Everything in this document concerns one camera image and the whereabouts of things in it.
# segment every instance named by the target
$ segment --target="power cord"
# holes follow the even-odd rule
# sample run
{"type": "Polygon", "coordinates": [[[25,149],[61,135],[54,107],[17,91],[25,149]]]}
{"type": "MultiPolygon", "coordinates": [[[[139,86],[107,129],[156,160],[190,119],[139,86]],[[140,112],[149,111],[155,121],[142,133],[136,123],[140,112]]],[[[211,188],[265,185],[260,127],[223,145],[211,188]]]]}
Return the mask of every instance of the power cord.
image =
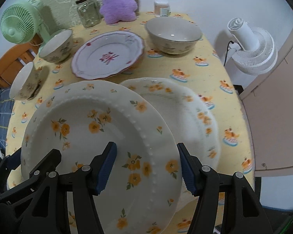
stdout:
{"type": "Polygon", "coordinates": [[[227,55],[228,55],[228,51],[229,51],[229,45],[230,44],[233,44],[234,42],[232,40],[229,41],[228,45],[227,45],[227,52],[226,52],[226,57],[225,57],[225,62],[224,62],[224,66],[226,64],[226,61],[227,61],[227,55]]]}

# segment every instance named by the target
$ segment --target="table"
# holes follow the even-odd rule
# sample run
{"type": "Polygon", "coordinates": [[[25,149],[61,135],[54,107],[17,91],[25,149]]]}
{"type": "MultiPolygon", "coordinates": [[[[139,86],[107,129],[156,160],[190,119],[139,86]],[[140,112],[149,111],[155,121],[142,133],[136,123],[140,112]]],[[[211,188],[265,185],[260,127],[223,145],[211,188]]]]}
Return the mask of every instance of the table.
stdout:
{"type": "MultiPolygon", "coordinates": [[[[191,19],[185,14],[176,14],[175,16],[183,17],[186,20],[191,19]]],[[[107,80],[120,83],[127,79],[139,77],[162,77],[171,78],[172,70],[180,69],[186,75],[186,83],[174,80],[176,83],[187,86],[202,95],[202,100],[209,104],[209,107],[215,116],[221,138],[221,157],[217,171],[232,175],[236,171],[245,174],[249,183],[253,186],[253,159],[250,149],[250,142],[247,128],[241,112],[241,105],[238,96],[230,82],[230,78],[226,73],[222,63],[220,62],[212,45],[205,36],[198,41],[195,48],[186,54],[169,55],[161,54],[157,58],[152,58],[157,54],[151,43],[148,34],[144,28],[144,24],[153,18],[152,13],[140,13],[140,16],[134,22],[120,22],[117,25],[106,25],[102,21],[97,26],[90,29],[84,29],[82,25],[72,28],[74,36],[74,47],[68,59],[62,64],[56,65],[48,63],[39,57],[34,60],[35,67],[41,69],[41,74],[46,73],[47,78],[43,83],[39,93],[32,100],[15,101],[13,112],[11,115],[8,132],[6,154],[13,154],[21,147],[25,128],[32,117],[35,110],[43,101],[53,94],[54,87],[62,83],[68,85],[71,83],[82,81],[77,78],[71,71],[70,63],[73,54],[89,39],[104,32],[114,30],[130,30],[140,35],[145,40],[146,51],[143,60],[135,68],[122,74],[110,77],[107,80]],[[199,58],[206,59],[208,66],[196,66],[199,58]],[[233,138],[237,145],[228,143],[226,138],[233,138]]],[[[20,167],[12,171],[8,183],[13,187],[21,182],[20,167]]],[[[181,233],[187,230],[191,223],[197,200],[188,203],[180,211],[176,212],[171,223],[163,232],[164,234],[181,233]]],[[[216,225],[221,224],[224,193],[220,193],[218,202],[218,212],[216,225]]]]}

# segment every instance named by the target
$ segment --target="door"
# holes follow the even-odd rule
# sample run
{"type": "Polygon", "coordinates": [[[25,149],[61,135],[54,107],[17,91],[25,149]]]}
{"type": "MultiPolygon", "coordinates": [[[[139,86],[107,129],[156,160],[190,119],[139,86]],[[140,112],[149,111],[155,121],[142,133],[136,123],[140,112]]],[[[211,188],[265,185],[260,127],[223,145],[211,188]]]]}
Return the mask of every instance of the door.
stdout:
{"type": "Polygon", "coordinates": [[[243,103],[252,132],[255,170],[285,168],[278,175],[288,175],[286,168],[293,168],[293,48],[243,103]]]}

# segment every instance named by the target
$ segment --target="floral bowl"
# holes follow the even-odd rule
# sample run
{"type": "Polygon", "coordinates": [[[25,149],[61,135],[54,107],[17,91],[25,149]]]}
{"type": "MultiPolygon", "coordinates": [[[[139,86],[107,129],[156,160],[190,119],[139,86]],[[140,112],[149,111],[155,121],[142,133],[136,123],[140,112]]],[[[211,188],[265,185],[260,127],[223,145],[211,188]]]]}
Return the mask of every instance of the floral bowl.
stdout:
{"type": "Polygon", "coordinates": [[[146,24],[153,44],[167,54],[183,54],[191,50],[201,39],[198,25],[174,17],[157,17],[146,24]]]}
{"type": "Polygon", "coordinates": [[[33,62],[26,64],[14,79],[9,97],[15,100],[28,99],[38,86],[38,72],[33,62]]]}
{"type": "Polygon", "coordinates": [[[40,58],[47,62],[60,62],[66,59],[73,48],[73,31],[64,30],[51,38],[40,50],[40,58]]]}

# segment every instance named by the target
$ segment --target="purple plush toy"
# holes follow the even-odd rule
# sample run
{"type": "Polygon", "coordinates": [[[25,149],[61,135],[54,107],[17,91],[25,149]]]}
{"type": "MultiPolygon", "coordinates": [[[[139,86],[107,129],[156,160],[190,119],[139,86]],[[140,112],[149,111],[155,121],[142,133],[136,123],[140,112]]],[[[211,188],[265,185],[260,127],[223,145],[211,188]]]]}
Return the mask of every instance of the purple plush toy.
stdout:
{"type": "Polygon", "coordinates": [[[110,25],[118,21],[136,20],[135,10],[138,5],[134,0],[102,0],[103,6],[100,13],[104,16],[105,22],[110,25]]]}

